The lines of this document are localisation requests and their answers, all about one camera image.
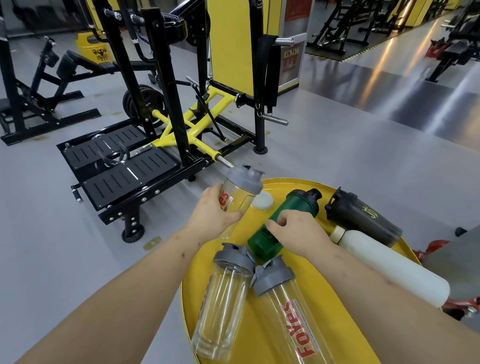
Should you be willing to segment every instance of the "black strap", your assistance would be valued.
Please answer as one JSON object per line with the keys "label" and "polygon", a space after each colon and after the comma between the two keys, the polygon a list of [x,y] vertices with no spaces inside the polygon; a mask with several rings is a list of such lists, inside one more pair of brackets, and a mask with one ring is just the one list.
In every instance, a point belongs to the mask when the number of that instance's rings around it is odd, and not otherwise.
{"label": "black strap", "polygon": [[267,112],[276,106],[278,81],[280,79],[280,47],[274,46],[277,36],[262,35],[258,40],[255,64],[253,65],[253,95],[255,103],[263,102]]}

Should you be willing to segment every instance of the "yellow logo on black bottle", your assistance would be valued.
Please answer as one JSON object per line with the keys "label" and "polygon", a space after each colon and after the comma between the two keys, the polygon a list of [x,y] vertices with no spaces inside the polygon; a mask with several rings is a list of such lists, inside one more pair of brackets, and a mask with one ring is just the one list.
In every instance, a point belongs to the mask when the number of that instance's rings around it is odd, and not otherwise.
{"label": "yellow logo on black bottle", "polygon": [[364,206],[362,210],[365,211],[367,214],[369,214],[371,216],[371,218],[377,218],[378,217],[378,214],[374,210],[369,208],[368,206]]}

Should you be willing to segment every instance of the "bottle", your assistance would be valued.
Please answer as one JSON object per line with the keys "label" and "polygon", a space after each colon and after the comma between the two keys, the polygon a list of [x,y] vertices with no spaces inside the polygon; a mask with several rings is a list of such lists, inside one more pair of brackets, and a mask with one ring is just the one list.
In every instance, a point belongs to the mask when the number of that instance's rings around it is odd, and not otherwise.
{"label": "bottle", "polygon": [[359,200],[356,194],[339,187],[325,205],[327,219],[347,230],[358,230],[391,247],[402,235],[402,229]]}
{"label": "bottle", "polygon": [[222,243],[197,326],[192,350],[199,356],[227,362],[239,327],[243,304],[255,268],[255,259],[245,245]]}
{"label": "bottle", "polygon": [[251,286],[280,358],[288,364],[335,364],[305,303],[293,270],[278,255],[255,269]]}
{"label": "bottle", "polygon": [[[223,183],[218,201],[224,211],[245,212],[264,187],[261,181],[264,172],[254,170],[250,166],[241,165],[230,168],[227,172],[227,178]],[[236,225],[230,225],[222,233],[220,238],[227,239],[235,229]]]}
{"label": "bottle", "polygon": [[[322,198],[319,190],[312,188],[308,191],[293,190],[290,192],[280,207],[270,216],[270,220],[277,221],[278,215],[283,210],[298,210],[309,212],[317,216],[320,208],[317,200]],[[272,259],[283,248],[282,244],[271,234],[265,224],[248,240],[248,246],[256,257],[263,261]]]}
{"label": "bottle", "polygon": [[330,234],[330,240],[389,281],[435,307],[442,306],[450,295],[450,285],[442,277],[361,231],[345,231],[344,228],[337,226]]}

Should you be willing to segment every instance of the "clear shaker bottle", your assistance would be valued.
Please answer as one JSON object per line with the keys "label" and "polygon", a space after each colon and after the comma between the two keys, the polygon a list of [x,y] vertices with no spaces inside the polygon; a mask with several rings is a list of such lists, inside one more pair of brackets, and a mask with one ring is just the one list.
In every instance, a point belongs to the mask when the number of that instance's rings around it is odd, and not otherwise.
{"label": "clear shaker bottle", "polygon": [[[245,212],[253,199],[262,191],[264,184],[261,181],[264,172],[254,170],[250,166],[230,168],[227,178],[223,183],[218,201],[224,211]],[[232,224],[220,235],[220,238],[227,239],[237,224]]]}
{"label": "clear shaker bottle", "polygon": [[252,286],[261,300],[270,341],[285,363],[335,364],[282,255],[255,269]]}
{"label": "clear shaker bottle", "polygon": [[246,245],[222,243],[215,254],[192,350],[199,356],[227,362],[239,327],[255,260]]}

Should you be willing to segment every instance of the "yellow tray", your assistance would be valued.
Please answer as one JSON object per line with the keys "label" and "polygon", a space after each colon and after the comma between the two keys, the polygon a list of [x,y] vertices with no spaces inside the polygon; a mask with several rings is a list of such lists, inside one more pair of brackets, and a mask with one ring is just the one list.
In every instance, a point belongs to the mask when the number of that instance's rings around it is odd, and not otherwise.
{"label": "yellow tray", "polygon": [[[263,183],[264,190],[268,191],[274,198],[273,206],[266,211],[250,207],[228,240],[229,242],[246,244],[247,240],[285,200],[286,195],[295,189],[306,191],[316,188],[322,192],[323,197],[319,200],[320,212],[316,220],[327,233],[330,234],[333,231],[335,224],[326,219],[323,206],[335,192],[334,188],[311,181],[289,178],[273,178],[264,180]],[[222,249],[221,243],[220,239],[216,239],[201,248],[190,264],[180,286],[181,309],[189,340],[192,338],[200,314],[212,271],[212,260],[215,253]],[[419,264],[418,259],[403,240],[395,244],[393,249]],[[293,269],[297,276],[297,283],[317,325],[325,336],[336,364],[380,364],[360,329],[320,273],[304,258],[294,255],[286,249],[282,249],[281,253],[285,263]],[[254,293],[249,290],[244,306],[243,319],[229,364],[275,362],[274,348],[255,319],[255,312],[258,312],[259,309],[257,304]],[[196,355],[195,359],[200,364],[211,362]]]}

